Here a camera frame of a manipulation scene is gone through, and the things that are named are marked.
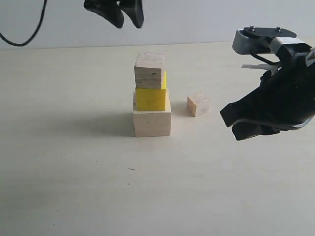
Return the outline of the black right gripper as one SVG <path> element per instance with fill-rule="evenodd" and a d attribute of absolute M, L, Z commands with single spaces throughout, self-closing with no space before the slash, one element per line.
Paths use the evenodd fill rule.
<path fill-rule="evenodd" d="M 301 127 L 315 115 L 315 64 L 282 65 L 278 60 L 272 66 L 255 90 L 220 111 L 237 141 Z"/>

